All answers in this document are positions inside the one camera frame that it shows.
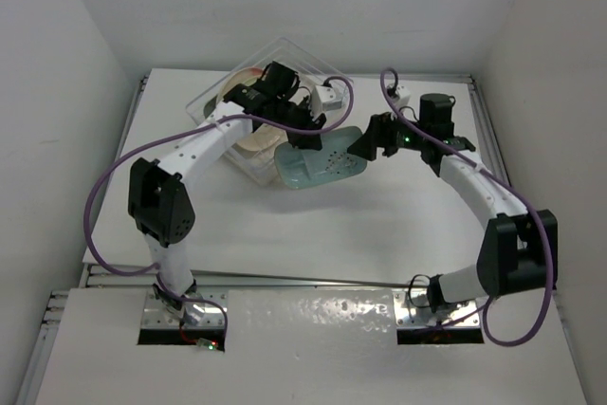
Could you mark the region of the light blue rectangular plate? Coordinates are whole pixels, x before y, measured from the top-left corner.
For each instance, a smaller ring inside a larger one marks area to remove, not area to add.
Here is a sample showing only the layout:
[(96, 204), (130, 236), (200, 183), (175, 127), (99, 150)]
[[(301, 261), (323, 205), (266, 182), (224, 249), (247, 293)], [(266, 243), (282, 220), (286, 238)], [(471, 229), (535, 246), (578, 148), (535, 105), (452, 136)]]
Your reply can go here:
[(274, 163), (279, 177), (292, 190), (302, 190), (343, 180), (363, 173), (367, 160), (350, 155), (347, 149), (362, 137), (357, 126), (348, 126), (321, 135), (322, 148), (296, 149), (279, 145)]

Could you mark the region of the cream green round plate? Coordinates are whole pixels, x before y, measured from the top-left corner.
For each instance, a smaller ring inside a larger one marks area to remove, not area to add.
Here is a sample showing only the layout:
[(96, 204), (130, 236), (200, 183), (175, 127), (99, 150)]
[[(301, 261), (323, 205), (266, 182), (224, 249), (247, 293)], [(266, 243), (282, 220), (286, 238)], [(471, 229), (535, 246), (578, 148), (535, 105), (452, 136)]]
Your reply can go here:
[(250, 135), (239, 139), (236, 145), (248, 152), (256, 153), (271, 148), (286, 140), (286, 132), (271, 125), (263, 124)]

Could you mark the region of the cream pink round plate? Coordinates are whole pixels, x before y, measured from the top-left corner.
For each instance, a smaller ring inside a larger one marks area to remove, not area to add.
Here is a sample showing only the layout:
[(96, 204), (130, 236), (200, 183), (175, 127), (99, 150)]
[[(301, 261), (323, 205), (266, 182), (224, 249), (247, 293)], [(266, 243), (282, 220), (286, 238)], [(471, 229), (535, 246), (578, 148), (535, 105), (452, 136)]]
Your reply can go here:
[(216, 96), (216, 103), (219, 104), (220, 102), (223, 102), (226, 94), (238, 83), (253, 85), (262, 76), (262, 73), (263, 69), (260, 67), (246, 67), (234, 72), (219, 89)]

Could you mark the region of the dark green glass plate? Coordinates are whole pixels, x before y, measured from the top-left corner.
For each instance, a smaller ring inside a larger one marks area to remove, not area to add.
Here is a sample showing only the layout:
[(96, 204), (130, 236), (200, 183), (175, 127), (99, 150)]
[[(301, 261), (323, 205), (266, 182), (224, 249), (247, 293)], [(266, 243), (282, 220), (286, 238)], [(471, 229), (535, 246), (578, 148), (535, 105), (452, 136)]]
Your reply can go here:
[(217, 105), (217, 98), (213, 97), (203, 107), (203, 120), (206, 120), (209, 116), (213, 114)]

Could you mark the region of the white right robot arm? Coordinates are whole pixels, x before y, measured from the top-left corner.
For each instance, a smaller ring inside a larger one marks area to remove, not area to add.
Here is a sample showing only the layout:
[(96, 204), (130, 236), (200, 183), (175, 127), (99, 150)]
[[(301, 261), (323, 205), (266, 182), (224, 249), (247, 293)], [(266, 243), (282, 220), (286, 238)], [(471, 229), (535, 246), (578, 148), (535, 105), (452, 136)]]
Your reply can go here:
[(373, 161), (400, 149), (419, 152), (436, 176), (449, 184), (476, 216), (485, 234), (469, 267), (430, 278), (426, 301), (433, 312), (477, 298), (498, 298), (537, 288), (552, 289), (558, 278), (558, 222), (549, 210), (531, 212), (497, 183), (475, 146), (454, 133), (454, 99), (421, 97), (416, 121), (390, 113), (373, 115), (349, 154)]

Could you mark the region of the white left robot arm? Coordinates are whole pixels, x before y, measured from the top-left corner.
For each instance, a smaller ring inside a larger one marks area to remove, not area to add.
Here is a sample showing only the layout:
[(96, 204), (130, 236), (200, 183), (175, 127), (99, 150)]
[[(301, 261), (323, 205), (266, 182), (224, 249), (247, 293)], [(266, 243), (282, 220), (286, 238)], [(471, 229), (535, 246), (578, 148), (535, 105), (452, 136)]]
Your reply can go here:
[(252, 83), (237, 83), (219, 98), (200, 133), (184, 138), (160, 159), (139, 158), (132, 164), (127, 211), (157, 267), (155, 293), (173, 311), (181, 312), (196, 291), (185, 243), (195, 222), (195, 181), (264, 125), (286, 131), (297, 146), (320, 148), (326, 117), (313, 116), (307, 102), (293, 100), (300, 85), (296, 70), (273, 61)]

